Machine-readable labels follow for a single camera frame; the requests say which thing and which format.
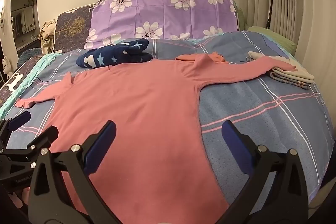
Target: blue gripper pad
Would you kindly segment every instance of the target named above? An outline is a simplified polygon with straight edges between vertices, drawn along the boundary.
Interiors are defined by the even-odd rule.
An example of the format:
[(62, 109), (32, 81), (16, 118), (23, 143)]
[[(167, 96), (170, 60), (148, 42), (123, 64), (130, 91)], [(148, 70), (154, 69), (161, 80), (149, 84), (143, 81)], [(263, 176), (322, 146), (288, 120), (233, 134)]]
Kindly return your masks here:
[(84, 173), (89, 175), (95, 173), (116, 137), (116, 124), (108, 121), (98, 133), (95, 140), (84, 158)]
[(17, 130), (19, 127), (23, 126), (26, 122), (29, 122), (31, 118), (30, 112), (25, 111), (22, 112), (20, 115), (17, 117), (11, 119), (8, 121), (8, 131), (13, 132)]
[(254, 172), (253, 150), (256, 145), (249, 136), (241, 134), (231, 121), (223, 123), (222, 136), (240, 170), (251, 177)]

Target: star print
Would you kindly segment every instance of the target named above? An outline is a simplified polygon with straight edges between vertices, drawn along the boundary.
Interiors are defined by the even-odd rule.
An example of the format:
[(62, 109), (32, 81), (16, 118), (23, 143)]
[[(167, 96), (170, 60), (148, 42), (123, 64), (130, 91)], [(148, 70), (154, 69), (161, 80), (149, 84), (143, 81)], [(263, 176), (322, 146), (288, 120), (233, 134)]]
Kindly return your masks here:
[(98, 62), (99, 62), (99, 65), (101, 66), (101, 65), (103, 65), (103, 66), (105, 66), (105, 64), (103, 63), (103, 57), (101, 57), (101, 53), (99, 54), (99, 57), (97, 58), (97, 60), (98, 60)]
[(133, 47), (134, 47), (134, 46), (138, 46), (138, 47), (140, 48), (140, 45), (143, 46), (142, 44), (139, 44), (139, 43), (137, 42), (135, 45), (133, 45)]

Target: beige knit garment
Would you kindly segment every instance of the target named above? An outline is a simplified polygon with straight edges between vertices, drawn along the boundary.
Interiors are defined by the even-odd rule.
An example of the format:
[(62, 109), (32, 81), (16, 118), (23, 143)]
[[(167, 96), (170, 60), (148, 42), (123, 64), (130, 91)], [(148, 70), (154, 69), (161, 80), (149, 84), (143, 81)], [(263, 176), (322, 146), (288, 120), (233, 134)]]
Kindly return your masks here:
[[(247, 53), (249, 57), (251, 57), (252, 59), (258, 59), (259, 57), (264, 56), (263, 54), (259, 53), (259, 52), (248, 52)], [(314, 76), (311, 75), (310, 73), (308, 73), (308, 71), (301, 66), (301, 64), (299, 62), (297, 62), (295, 59), (289, 57), (289, 59), (283, 57), (283, 56), (270, 56), (273, 59), (276, 60), (281, 60), (284, 61), (286, 63), (291, 64), (292, 66), (295, 66), (297, 71), (284, 71), (280, 68), (274, 68), (272, 69), (274, 72), (276, 72), (279, 75), (294, 79), (294, 80), (298, 80), (298, 81), (302, 81), (305, 83), (314, 83)]]
[(53, 52), (54, 49), (54, 32), (56, 27), (56, 20), (44, 22), (40, 34), (39, 40), (41, 41), (42, 54)]

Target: folded clothes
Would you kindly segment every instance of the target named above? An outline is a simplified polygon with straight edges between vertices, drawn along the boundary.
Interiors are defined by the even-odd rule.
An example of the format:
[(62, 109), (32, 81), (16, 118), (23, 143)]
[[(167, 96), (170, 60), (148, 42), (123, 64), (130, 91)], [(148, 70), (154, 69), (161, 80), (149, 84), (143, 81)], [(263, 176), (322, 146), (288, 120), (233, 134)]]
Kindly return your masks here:
[(143, 52), (148, 46), (147, 39), (107, 45), (89, 50), (77, 58), (76, 64), (82, 68), (100, 68), (121, 63), (142, 63), (152, 60), (152, 55)]
[(307, 90), (309, 87), (309, 83), (305, 83), (305, 82), (301, 82), (301, 81), (293, 80), (291, 78), (284, 77), (271, 70), (267, 72), (267, 75), (271, 77), (272, 79), (277, 80), (279, 82), (290, 84), (290, 85), (296, 85), (305, 90)]
[(313, 80), (309, 80), (309, 79), (305, 79), (305, 78), (301, 78), (301, 77), (297, 77), (297, 76), (294, 76), (294, 75), (290, 75), (289, 73), (285, 72), (281, 72), (279, 70), (277, 70), (277, 68), (273, 68), (272, 71), (274, 71), (276, 74), (278, 75), (281, 75), (283, 77), (287, 77), (289, 79), (291, 79), (292, 81), (300, 81), (300, 82), (304, 82), (304, 83), (307, 83), (308, 85), (314, 83)]
[[(248, 52), (247, 53), (249, 57), (251, 57), (252, 59), (258, 59), (262, 56), (264, 56), (262, 53), (259, 52)], [(291, 64), (292, 66), (295, 66), (297, 71), (284, 71), (280, 68), (274, 68), (273, 71), (279, 75), (282, 75), (284, 77), (293, 79), (293, 80), (297, 80), (297, 81), (302, 81), (302, 82), (306, 82), (306, 83), (313, 83), (314, 82), (314, 76), (311, 75), (310, 73), (308, 73), (308, 71), (301, 66), (301, 64), (296, 61), (295, 59), (289, 57), (289, 59), (282, 57), (282, 56), (270, 56), (273, 59), (276, 60), (281, 60), (284, 61), (286, 63)]]

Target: navy star-print cloth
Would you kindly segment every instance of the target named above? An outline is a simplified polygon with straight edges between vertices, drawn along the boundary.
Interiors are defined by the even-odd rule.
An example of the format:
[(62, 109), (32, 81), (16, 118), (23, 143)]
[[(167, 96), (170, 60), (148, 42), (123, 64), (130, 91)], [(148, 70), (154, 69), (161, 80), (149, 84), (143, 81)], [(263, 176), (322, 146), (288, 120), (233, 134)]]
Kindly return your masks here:
[(122, 42), (95, 48), (77, 58), (76, 64), (82, 68), (100, 68), (121, 63), (141, 63), (152, 60), (152, 55), (143, 52), (148, 46), (147, 39)]

